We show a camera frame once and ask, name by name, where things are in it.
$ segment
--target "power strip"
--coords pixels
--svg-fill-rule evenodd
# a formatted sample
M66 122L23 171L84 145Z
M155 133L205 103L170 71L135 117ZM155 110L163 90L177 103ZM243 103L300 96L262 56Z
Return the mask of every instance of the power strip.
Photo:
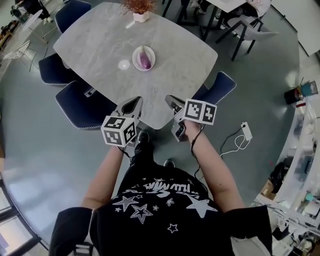
M251 134L251 131L250 131L248 123L247 122L243 122L241 124L241 127L242 127L243 134L245 136L245 140L246 141L250 141L252 139L252 134Z

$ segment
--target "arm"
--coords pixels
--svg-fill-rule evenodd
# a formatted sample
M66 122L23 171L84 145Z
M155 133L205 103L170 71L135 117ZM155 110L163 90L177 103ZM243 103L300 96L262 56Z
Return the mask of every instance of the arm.
M99 208L107 204L115 188L124 153L112 146L84 196L82 207Z
M200 126L189 120L184 120L184 124L185 134L191 143L199 132ZM200 164L213 199L221 210L225 213L233 209L244 208L245 204L231 172L203 132L193 145L193 153Z

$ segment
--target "gray table top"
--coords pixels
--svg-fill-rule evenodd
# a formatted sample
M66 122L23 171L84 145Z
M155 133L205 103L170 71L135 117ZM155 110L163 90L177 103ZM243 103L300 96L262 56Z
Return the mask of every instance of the gray table top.
M116 104L141 96L140 120L161 129L173 112L166 95L191 98L212 70L218 54L183 27L154 13L135 23L131 12L118 3L103 2L72 24L54 44L63 61L87 83ZM139 71L132 62L134 50L149 46L155 65ZM130 61L127 70L118 68Z

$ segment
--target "black shoe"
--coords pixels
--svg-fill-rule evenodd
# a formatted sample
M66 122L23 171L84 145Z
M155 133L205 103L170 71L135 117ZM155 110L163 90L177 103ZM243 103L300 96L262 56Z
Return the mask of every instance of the black shoe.
M146 130L142 130L139 132L139 135L138 135L138 142L141 143L141 142L149 142L150 141L150 136L149 136L149 133L146 131Z
M175 163L171 159L165 160L164 167L170 167L170 168L175 168Z

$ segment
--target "white cord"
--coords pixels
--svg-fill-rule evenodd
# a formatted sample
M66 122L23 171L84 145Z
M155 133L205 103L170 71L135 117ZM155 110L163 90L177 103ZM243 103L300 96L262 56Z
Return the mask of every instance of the white cord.
M237 145L236 140L237 140L238 138L240 138L240 137L243 137L243 141L241 142L240 145ZM236 150L231 150L231 151L228 151L228 152L225 152L225 153L222 153L222 154L220 155L220 157L223 156L223 155L225 155L225 154L229 154L229 153L231 153L231 152L237 152L237 151L239 151L239 150L245 150L246 147L249 145L249 143L250 143L250 141L251 141L251 140L249 140L248 143L247 143L244 147L241 147L242 144L245 142L245 140L246 140L246 136L244 136L243 134L241 134L241 135L239 135L238 137L236 137L236 138L234 139L234 144L235 144L235 146L237 147L237 149L236 149Z

